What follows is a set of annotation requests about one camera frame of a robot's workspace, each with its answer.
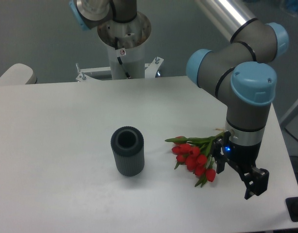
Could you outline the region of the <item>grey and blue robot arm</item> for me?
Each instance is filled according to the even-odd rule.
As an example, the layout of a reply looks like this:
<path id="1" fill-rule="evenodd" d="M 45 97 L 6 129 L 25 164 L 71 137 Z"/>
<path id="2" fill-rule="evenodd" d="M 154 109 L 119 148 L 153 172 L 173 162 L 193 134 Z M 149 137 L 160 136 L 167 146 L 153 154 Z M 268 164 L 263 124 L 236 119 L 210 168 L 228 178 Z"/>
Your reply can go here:
<path id="1" fill-rule="evenodd" d="M 227 106 L 226 131 L 210 145 L 217 172 L 229 164 L 245 183 L 245 199 L 267 190 L 269 172 L 257 159 L 277 75 L 269 63 L 286 52 L 289 36 L 277 23 L 263 24 L 239 0 L 199 0 L 197 5 L 230 42 L 219 52 L 198 50 L 186 75 Z M 83 30 L 97 29 L 109 48 L 113 79 L 155 76 L 145 67 L 143 45 L 151 33 L 148 18 L 135 0 L 71 0 L 69 6 Z"/>

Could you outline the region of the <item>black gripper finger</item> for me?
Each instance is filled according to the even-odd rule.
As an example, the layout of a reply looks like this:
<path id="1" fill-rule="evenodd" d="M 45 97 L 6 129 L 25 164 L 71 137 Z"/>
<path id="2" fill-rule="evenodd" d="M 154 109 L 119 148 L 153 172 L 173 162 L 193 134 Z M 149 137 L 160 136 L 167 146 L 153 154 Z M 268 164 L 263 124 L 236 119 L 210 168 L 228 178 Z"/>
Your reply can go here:
<path id="1" fill-rule="evenodd" d="M 245 200 L 248 200 L 252 196 L 259 196 L 267 190 L 269 180 L 268 170 L 251 166 L 249 172 L 244 173 L 244 170 L 237 163 L 229 160 L 228 165 L 239 174 L 246 186 Z"/>
<path id="2" fill-rule="evenodd" d="M 224 154 L 225 144 L 222 137 L 215 139 L 212 143 L 210 154 L 216 163 L 216 173 L 220 174 L 225 170 L 225 165 L 228 164 L 229 159 Z"/>

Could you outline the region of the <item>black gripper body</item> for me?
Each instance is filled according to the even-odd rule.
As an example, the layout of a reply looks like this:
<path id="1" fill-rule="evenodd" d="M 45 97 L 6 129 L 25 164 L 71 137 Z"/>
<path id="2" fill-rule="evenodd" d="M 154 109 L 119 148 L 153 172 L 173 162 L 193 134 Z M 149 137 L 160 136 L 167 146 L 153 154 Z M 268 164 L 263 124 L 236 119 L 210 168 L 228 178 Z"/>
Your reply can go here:
<path id="1" fill-rule="evenodd" d="M 262 131 L 244 132 L 229 131 L 231 135 L 223 146 L 223 152 L 242 172 L 250 172 L 256 166 L 259 154 Z"/>

